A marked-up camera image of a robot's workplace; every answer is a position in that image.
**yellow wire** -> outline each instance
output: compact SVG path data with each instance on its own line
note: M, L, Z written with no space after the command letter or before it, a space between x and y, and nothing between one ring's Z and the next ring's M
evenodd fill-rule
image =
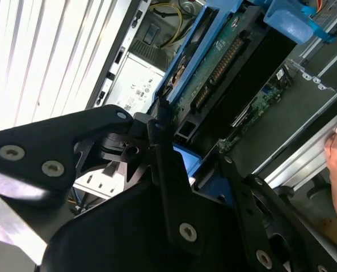
M171 38L171 40L164 47L161 47L161 49L164 49L164 48L169 47L171 45L171 43L173 43L175 41L175 39L179 36L180 29L182 27L182 22L183 22L182 13L181 13L180 9L176 6L174 6L173 4L165 4L165 3L153 4L149 7L149 9L154 9L155 7L172 7L178 13L179 19L180 19L179 27L176 30L176 33L174 34L174 36Z

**circuit board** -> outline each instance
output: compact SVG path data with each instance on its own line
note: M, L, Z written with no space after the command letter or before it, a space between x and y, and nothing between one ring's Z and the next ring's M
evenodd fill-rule
M254 98L248 110L247 118L239 128L237 136L234 138L220 139L217 143L219 150L228 152L239 140L241 136L263 115L263 113L274 103L281 99L283 91L272 86L265 86Z
M178 118L179 113L187 109L195 99L199 107L205 98L210 95L211 86L220 77L221 73L228 67L235 54L242 45L238 38L240 23L245 21L245 15L235 15L224 25L217 40L197 68L191 80L187 84L179 101L174 106L174 119Z

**screw hole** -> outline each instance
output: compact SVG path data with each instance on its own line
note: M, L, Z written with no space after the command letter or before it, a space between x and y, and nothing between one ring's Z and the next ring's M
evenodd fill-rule
M16 150L9 149L6 151L7 155L17 156L19 153Z
M56 165L49 165L49 166L48 166L48 169L56 172L56 171L59 170L59 167L56 166Z

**silver screw head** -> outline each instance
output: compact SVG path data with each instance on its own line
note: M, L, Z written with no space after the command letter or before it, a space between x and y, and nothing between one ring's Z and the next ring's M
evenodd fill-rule
M20 146L8 144L0 148L0 157L5 160L17 161L25 157L25 151Z
M197 239L197 233L196 233L195 228L192 225L190 225L188 223L182 223L180 225L179 230L180 230L181 236L185 240L187 240L189 242L195 242L196 241L196 239Z
M268 254L266 252L264 252L263 250L258 249L256 251L256 256L258 261L267 269L272 269L272 260L271 258L268 256Z
M323 267L322 265L317 266L318 272L327 272L326 268Z
M123 112L117 112L117 116L122 119L126 119L127 115L125 115Z
M48 160L41 167L43 173L49 177L60 177L64 174L65 168L56 160Z
M255 181L256 181L259 185L263 185L263 181L262 181L260 178L256 177L256 178L255 178Z
M225 159L225 161L226 161L227 163L232 163L232 162L233 162L233 161L231 160L231 158L229 158L229 157L227 157L227 156L225 156L224 159Z

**motherboard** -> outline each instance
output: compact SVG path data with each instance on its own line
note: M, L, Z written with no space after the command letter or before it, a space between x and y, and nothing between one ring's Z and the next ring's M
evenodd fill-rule
M281 100L283 92L292 84L285 66L281 67L258 92L250 105L242 112L238 122L232 124L235 132L226 139L219 139L217 146L223 153L230 151L242 136L272 105Z
M180 121L178 120L179 114L185 114L182 111L199 111L222 74L235 60L236 55L245 44L245 39L239 35L241 21L245 21L245 14L233 16L224 25L217 40L187 84L179 101L175 104L173 122Z

